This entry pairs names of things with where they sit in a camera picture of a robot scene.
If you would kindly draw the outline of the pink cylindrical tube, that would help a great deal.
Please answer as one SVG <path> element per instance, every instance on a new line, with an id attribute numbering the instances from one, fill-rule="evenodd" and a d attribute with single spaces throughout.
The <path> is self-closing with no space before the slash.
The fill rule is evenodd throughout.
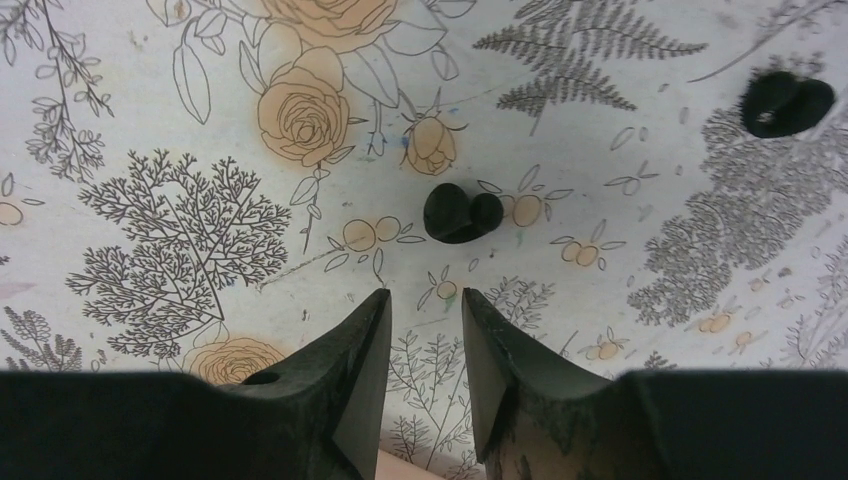
<path id="1" fill-rule="evenodd" d="M 444 480 L 384 450 L 378 451 L 375 480 Z"/>

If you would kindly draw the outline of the black clip earbud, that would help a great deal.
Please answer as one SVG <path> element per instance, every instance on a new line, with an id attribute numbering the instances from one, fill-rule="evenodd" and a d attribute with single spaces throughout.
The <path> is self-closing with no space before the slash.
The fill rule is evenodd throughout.
<path id="1" fill-rule="evenodd" d="M 443 183 L 428 195 L 423 207 L 427 234 L 444 244 L 463 244 L 496 230 L 504 217 L 501 200 L 491 193 L 473 198 L 458 185 Z"/>
<path id="2" fill-rule="evenodd" d="M 787 71 L 758 74 L 741 98 L 741 124 L 757 138 L 788 137 L 818 125 L 835 102 L 835 90 L 821 80 Z"/>

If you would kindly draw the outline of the floral patterned mat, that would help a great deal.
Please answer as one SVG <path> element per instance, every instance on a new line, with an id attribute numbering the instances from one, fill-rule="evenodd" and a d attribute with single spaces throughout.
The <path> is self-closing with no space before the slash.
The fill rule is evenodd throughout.
<path id="1" fill-rule="evenodd" d="M 754 137 L 772 71 L 835 104 Z M 443 183 L 500 226 L 431 238 Z M 377 288 L 381 445 L 446 479 L 466 288 L 610 379 L 845 369 L 846 3 L 2 3 L 3 371 L 235 383 Z"/>

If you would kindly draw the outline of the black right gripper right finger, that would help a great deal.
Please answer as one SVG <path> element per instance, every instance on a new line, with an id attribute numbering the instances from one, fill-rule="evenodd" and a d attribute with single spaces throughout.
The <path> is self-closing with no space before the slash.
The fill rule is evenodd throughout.
<path id="1" fill-rule="evenodd" d="M 642 369 L 609 380 L 465 289 L 477 460 L 491 479 L 843 479 L 842 370 Z"/>

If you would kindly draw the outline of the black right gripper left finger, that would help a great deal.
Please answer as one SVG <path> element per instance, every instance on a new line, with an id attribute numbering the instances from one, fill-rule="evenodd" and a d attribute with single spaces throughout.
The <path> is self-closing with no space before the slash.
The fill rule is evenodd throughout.
<path id="1" fill-rule="evenodd" d="M 238 384 L 164 372 L 5 372 L 5 479 L 371 479 L 392 330 L 378 289 Z"/>

